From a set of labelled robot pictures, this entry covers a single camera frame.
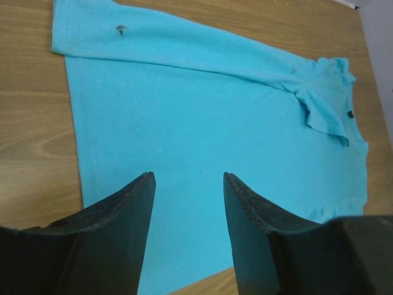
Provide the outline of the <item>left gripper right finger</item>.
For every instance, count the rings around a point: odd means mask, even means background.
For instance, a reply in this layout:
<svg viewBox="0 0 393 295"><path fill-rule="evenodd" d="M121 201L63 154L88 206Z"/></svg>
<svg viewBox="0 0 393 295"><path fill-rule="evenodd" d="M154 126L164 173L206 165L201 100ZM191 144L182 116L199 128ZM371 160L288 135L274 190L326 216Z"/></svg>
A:
<svg viewBox="0 0 393 295"><path fill-rule="evenodd" d="M224 200L240 294L391 294L392 216L318 224L224 174Z"/></svg>

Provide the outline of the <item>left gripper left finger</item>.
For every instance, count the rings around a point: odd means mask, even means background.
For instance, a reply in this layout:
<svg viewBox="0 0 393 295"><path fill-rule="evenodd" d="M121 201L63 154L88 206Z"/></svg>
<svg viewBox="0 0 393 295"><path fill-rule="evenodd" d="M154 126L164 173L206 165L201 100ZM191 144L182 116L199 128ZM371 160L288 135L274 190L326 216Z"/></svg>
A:
<svg viewBox="0 0 393 295"><path fill-rule="evenodd" d="M1 293L136 294L155 188L143 173L47 227L2 227Z"/></svg>

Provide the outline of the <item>turquoise t shirt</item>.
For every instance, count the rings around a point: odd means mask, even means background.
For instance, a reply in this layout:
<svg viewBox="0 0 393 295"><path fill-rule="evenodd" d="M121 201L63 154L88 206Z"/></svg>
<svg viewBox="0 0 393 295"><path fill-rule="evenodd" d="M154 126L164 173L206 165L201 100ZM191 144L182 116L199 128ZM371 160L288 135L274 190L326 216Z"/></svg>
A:
<svg viewBox="0 0 393 295"><path fill-rule="evenodd" d="M368 144L345 58L309 60L156 10L55 1L82 197L157 182L139 294L232 266L223 175L302 218L361 215Z"/></svg>

